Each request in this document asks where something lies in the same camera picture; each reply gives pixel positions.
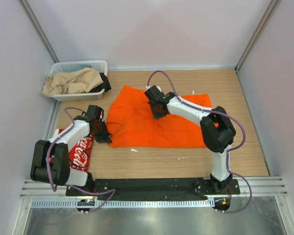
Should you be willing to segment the orange t shirt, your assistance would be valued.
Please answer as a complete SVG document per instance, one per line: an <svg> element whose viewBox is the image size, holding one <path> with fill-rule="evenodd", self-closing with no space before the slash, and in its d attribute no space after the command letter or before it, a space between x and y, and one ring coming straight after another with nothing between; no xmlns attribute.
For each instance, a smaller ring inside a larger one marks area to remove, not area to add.
<svg viewBox="0 0 294 235"><path fill-rule="evenodd" d="M113 148L205 147L197 124L172 114L154 119L144 91L127 85L112 103L106 126L112 135Z"/></svg>

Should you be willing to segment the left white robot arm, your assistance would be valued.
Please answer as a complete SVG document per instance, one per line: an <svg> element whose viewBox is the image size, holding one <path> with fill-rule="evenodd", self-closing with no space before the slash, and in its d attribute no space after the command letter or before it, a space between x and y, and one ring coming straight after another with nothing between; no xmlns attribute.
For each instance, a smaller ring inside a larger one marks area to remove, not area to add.
<svg viewBox="0 0 294 235"><path fill-rule="evenodd" d="M89 134L93 134L97 142L111 141L111 134L103 119L82 116L77 116L57 136L37 141L30 171L31 180L49 183L52 189L57 186L77 186L82 195L90 195L94 190L90 175L71 168L69 160L71 149Z"/></svg>

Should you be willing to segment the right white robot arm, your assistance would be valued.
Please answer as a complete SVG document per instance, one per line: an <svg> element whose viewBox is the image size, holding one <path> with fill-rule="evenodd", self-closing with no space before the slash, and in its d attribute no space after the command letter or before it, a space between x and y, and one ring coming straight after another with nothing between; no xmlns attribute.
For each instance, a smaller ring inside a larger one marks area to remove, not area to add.
<svg viewBox="0 0 294 235"><path fill-rule="evenodd" d="M212 190L224 193L233 178L229 167L229 150L236 135L235 128L226 116L225 110L200 106L175 96L173 92L145 91L148 103L155 119L168 114L176 115L200 126L203 142L212 152L213 169L210 174Z"/></svg>

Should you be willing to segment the red coca cola t shirt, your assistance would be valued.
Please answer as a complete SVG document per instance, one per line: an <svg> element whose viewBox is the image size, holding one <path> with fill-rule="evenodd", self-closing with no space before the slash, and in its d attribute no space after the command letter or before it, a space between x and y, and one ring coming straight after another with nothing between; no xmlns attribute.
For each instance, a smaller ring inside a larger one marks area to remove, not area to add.
<svg viewBox="0 0 294 235"><path fill-rule="evenodd" d="M77 142L69 152L69 165L71 168L84 172L88 171L93 143L93 134L89 134Z"/></svg>

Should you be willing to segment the black t shirt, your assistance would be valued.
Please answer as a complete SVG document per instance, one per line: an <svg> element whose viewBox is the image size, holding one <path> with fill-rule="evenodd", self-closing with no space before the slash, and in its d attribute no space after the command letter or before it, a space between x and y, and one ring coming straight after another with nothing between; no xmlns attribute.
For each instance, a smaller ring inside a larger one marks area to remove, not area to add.
<svg viewBox="0 0 294 235"><path fill-rule="evenodd" d="M103 83L98 85L97 87L91 89L90 93L99 93L102 90L104 90L104 92L106 93L111 90L111 85L108 80L108 77L104 73L100 73L100 77L101 77Z"/></svg>

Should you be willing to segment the beige t shirt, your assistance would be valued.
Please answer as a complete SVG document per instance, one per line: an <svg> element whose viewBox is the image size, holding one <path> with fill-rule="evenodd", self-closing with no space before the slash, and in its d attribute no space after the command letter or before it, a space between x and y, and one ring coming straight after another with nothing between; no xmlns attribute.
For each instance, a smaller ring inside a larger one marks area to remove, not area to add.
<svg viewBox="0 0 294 235"><path fill-rule="evenodd" d="M83 68L74 72L58 72L48 75L42 94L44 96L84 94L102 83L100 73L92 68Z"/></svg>

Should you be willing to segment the white plastic basket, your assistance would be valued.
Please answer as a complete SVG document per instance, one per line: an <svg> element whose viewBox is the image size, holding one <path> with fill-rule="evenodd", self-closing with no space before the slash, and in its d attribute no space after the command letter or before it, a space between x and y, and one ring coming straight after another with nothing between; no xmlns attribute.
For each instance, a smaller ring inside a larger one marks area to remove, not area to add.
<svg viewBox="0 0 294 235"><path fill-rule="evenodd" d="M108 65L104 60L88 60L88 61L72 61L72 62L58 62L52 65L50 74L54 75L57 72L65 72L67 69L74 68L76 66L90 66L97 70L99 73L103 73L107 76ZM63 101L82 101L82 100L100 100L104 94L104 89L97 93L83 93L83 94L57 94L50 96L51 98L63 102Z"/></svg>

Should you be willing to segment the light blue cloth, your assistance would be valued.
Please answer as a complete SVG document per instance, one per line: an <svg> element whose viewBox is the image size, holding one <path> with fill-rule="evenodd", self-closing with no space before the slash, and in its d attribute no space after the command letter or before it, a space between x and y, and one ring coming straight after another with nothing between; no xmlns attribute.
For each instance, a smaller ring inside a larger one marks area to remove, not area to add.
<svg viewBox="0 0 294 235"><path fill-rule="evenodd" d="M75 72L75 71L80 71L85 68L92 68L92 67L88 66L88 65L78 65L78 66L67 68L64 70L64 72Z"/></svg>

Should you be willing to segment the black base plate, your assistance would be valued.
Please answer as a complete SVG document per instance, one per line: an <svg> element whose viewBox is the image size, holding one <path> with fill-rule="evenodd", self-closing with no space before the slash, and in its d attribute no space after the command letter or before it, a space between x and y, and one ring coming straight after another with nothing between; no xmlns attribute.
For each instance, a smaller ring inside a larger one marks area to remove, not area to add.
<svg viewBox="0 0 294 235"><path fill-rule="evenodd" d="M83 189L95 193L114 189L112 201L146 202L197 201L212 195L220 197L241 193L236 179L224 189L218 189L209 178L96 179L92 187Z"/></svg>

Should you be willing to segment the aluminium frame rail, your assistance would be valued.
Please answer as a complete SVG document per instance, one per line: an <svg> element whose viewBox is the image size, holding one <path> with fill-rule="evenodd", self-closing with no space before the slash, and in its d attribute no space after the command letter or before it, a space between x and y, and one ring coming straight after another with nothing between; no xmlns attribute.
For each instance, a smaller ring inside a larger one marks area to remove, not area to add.
<svg viewBox="0 0 294 235"><path fill-rule="evenodd" d="M281 177L247 177L253 196L287 196L287 189ZM32 180L25 180L20 198L63 198L66 187L58 186L54 192L51 186Z"/></svg>

